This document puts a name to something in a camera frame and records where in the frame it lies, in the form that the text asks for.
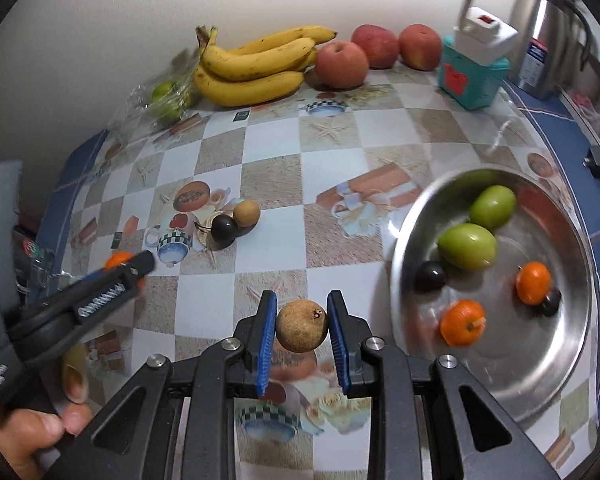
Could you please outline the person's left hand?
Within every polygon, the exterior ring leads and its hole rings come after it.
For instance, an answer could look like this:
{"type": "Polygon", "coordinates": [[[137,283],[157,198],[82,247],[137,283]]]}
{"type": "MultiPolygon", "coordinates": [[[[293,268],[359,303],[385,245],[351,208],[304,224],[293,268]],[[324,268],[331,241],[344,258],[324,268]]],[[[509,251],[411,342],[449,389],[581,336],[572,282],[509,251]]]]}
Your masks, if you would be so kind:
{"type": "Polygon", "coordinates": [[[93,418],[85,403],[86,367],[86,349],[79,342],[61,359],[60,388],[67,401],[59,415],[20,408],[0,419],[0,452],[20,479],[42,479],[45,469],[35,454],[53,448],[66,434],[77,437],[93,418]]]}

